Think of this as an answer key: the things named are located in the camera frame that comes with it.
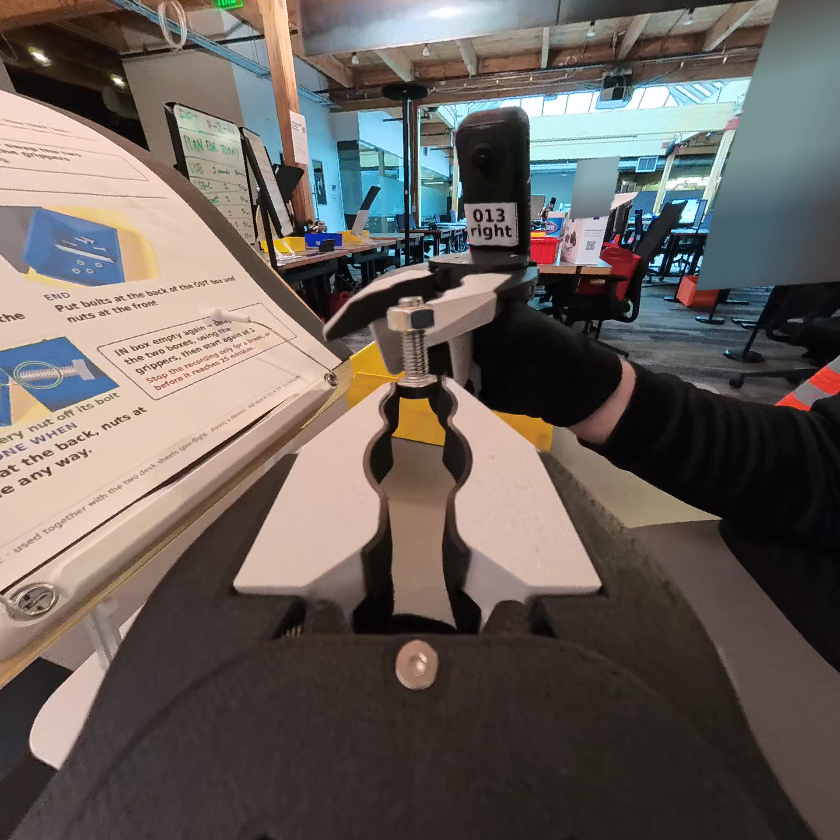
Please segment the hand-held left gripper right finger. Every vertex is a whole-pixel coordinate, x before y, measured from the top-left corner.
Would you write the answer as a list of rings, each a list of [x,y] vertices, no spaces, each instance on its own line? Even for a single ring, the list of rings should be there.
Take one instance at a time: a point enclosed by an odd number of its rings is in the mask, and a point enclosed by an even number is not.
[[[502,602],[602,589],[540,452],[473,395],[440,383],[446,502],[443,570],[456,625],[485,625]]]

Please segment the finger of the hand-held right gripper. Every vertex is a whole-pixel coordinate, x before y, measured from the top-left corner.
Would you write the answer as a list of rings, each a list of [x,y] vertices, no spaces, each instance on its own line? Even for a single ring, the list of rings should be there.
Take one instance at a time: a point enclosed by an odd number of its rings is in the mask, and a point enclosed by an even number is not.
[[[459,385],[467,384],[475,367],[474,333],[496,317],[498,292],[508,279],[508,275],[466,275],[452,288],[444,289],[441,276],[428,276],[431,297],[424,306],[432,314],[421,317],[425,375],[420,386],[431,384],[441,375],[432,373],[428,360],[428,350],[439,344],[448,347],[451,372],[447,376]]]
[[[431,301],[438,296],[438,285],[429,270],[394,270],[374,280],[353,295],[323,328],[330,342],[367,327],[380,351],[386,370],[392,375],[404,372],[402,339],[386,322],[389,308],[402,298]]]

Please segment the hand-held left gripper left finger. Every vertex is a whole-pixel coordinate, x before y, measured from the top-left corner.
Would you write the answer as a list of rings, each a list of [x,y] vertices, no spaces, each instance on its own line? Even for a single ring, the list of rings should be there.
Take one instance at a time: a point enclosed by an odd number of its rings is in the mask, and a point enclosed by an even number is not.
[[[235,579],[238,593],[329,601],[390,615],[392,534],[382,488],[398,420],[396,384],[378,387],[304,444]]]

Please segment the silver bolt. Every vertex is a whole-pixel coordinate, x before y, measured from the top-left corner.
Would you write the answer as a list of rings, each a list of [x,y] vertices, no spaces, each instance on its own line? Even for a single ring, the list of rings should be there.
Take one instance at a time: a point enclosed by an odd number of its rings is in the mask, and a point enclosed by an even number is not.
[[[396,306],[409,308],[431,307],[422,297],[403,297]],[[426,346],[426,331],[398,332],[401,335],[402,358],[405,375],[402,380],[404,387],[423,388],[429,385],[433,377],[429,373]]]

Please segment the yellow plastic bin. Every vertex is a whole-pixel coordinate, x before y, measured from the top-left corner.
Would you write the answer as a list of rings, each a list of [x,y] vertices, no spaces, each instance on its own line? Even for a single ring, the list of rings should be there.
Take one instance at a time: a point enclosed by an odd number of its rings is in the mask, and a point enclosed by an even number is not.
[[[398,379],[397,375],[386,370],[375,343],[370,343],[360,352],[353,354],[350,364],[353,379],[345,396],[348,407],[356,406],[380,386],[391,384]],[[499,412],[495,414],[535,448],[542,452],[550,451],[553,441],[552,426],[538,418]],[[427,401],[421,401],[419,405],[412,401],[401,402],[400,421],[393,436],[426,445],[443,446],[445,443],[445,430]]]

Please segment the person's right forearm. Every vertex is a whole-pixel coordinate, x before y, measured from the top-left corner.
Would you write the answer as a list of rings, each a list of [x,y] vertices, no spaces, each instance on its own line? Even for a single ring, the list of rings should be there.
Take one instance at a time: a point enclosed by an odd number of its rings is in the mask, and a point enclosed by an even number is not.
[[[608,403],[570,427],[584,445],[692,507],[838,549],[838,395],[804,412],[625,363]]]

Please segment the person's right hand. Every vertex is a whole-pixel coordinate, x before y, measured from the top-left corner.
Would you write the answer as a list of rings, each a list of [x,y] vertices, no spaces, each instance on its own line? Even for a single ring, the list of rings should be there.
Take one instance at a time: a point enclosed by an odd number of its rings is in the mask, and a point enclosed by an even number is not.
[[[590,419],[626,377],[618,354],[521,301],[504,304],[472,342],[472,382],[485,406],[558,427]]]

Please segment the white document stand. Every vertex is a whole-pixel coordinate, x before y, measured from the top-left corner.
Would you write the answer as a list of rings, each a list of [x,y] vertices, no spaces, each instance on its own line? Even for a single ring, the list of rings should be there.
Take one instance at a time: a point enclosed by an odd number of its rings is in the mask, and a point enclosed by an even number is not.
[[[28,756],[58,769],[66,760],[119,646],[132,624],[170,569],[198,544],[204,549],[209,537],[221,534],[217,520],[226,519],[230,509],[238,512],[239,502],[249,495],[264,476],[286,455],[296,453],[330,424],[350,410],[350,393],[326,405],[300,433],[268,456],[247,476],[220,497],[194,523],[167,543],[147,563],[123,582],[113,597],[99,604],[78,625],[60,639],[73,642],[76,636],[87,646],[89,656],[59,686],[38,711],[28,735]]]

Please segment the white printed box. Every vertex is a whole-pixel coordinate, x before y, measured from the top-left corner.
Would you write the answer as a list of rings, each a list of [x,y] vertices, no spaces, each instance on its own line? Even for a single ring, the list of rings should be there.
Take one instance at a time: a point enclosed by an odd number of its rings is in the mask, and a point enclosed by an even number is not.
[[[560,258],[573,266],[595,266],[601,257],[608,215],[567,217],[563,221]]]

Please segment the black pole stand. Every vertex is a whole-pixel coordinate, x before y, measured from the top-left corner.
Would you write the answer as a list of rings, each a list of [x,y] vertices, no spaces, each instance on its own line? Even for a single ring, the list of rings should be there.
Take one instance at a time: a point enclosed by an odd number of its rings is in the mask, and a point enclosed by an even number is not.
[[[425,85],[416,81],[400,81],[382,87],[382,96],[402,105],[403,138],[403,253],[405,266],[412,264],[411,234],[414,229],[413,215],[419,199],[419,102],[428,94]]]

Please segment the red office chair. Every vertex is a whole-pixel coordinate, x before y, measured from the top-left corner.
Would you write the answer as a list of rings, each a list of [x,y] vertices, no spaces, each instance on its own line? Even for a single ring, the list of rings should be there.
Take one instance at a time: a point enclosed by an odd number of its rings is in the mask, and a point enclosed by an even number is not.
[[[570,298],[561,307],[565,326],[581,322],[585,332],[595,326],[596,338],[604,322],[636,321],[642,288],[642,262],[638,254],[619,245],[605,245],[601,261],[611,272],[603,276],[581,273]]]

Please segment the black document board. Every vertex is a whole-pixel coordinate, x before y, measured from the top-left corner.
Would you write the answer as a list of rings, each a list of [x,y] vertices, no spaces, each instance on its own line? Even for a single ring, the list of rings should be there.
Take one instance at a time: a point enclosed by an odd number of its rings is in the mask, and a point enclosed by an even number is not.
[[[255,235],[265,239],[262,210],[266,210],[273,235],[280,238],[299,236],[301,229],[277,180],[268,152],[261,137],[247,127],[239,128],[241,149],[245,161],[248,189],[254,218]]]

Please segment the black office chair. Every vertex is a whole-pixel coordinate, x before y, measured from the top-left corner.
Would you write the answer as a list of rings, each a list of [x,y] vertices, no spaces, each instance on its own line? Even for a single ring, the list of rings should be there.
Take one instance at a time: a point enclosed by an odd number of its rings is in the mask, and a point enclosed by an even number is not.
[[[663,205],[659,214],[649,225],[649,233],[653,232],[656,235],[663,234],[663,237],[649,262],[647,275],[644,280],[647,284],[665,281],[670,276],[670,270],[676,257],[676,249],[679,242],[680,220],[687,204],[690,204],[690,200],[684,199]]]
[[[838,281],[775,286],[743,348],[726,350],[724,355],[730,361],[743,364],[764,364],[764,356],[752,349],[760,333],[773,342],[806,347],[805,339],[815,337],[814,327],[817,322],[832,317],[838,311],[838,306]],[[813,364],[794,369],[741,371],[729,379],[728,385],[738,390],[748,379],[775,379],[789,385],[800,385],[813,373],[816,373]]]

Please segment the whiteboard with green writing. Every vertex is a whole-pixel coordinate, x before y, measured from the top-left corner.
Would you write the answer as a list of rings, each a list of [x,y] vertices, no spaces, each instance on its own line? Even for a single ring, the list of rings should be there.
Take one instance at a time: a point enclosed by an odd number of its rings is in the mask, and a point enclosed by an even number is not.
[[[254,204],[239,127],[175,101],[164,104],[175,167],[250,245],[256,244]]]

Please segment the wooden pillar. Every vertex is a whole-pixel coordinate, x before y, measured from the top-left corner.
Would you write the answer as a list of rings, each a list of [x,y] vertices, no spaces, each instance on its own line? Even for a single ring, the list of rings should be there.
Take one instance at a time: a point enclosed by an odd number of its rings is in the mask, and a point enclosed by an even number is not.
[[[298,160],[293,148],[291,117],[301,116],[301,111],[287,2],[258,1],[257,5],[276,102],[283,163],[303,170],[303,176],[292,194],[291,203],[298,222],[311,222],[316,214],[312,204],[307,166]]]

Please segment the orange plastic bin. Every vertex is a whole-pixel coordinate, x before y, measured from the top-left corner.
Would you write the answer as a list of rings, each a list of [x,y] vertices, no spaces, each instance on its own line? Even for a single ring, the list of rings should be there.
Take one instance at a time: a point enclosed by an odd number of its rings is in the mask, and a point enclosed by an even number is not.
[[[719,297],[719,289],[699,289],[699,276],[684,275],[681,277],[675,300],[690,309],[711,309]]]

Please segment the person's torso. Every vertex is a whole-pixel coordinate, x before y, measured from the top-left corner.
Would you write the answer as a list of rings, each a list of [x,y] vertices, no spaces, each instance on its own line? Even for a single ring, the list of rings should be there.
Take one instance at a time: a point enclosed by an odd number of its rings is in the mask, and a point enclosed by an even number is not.
[[[723,519],[723,542],[806,642],[839,670],[839,555],[808,539]]]

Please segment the printed instruction sheet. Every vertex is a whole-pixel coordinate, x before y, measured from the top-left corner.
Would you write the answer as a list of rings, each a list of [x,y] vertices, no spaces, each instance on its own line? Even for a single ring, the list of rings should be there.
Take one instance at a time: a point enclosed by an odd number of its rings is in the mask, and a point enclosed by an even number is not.
[[[326,385],[322,325],[175,168],[2,91],[2,587]]]

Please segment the orange safety vest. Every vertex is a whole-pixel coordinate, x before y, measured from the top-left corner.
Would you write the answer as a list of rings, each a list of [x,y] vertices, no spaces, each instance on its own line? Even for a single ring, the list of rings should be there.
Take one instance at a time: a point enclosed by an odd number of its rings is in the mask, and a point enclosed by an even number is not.
[[[803,383],[796,386],[776,405],[809,412],[812,410],[814,403],[837,396],[839,394],[839,363],[840,358],[837,356]]]

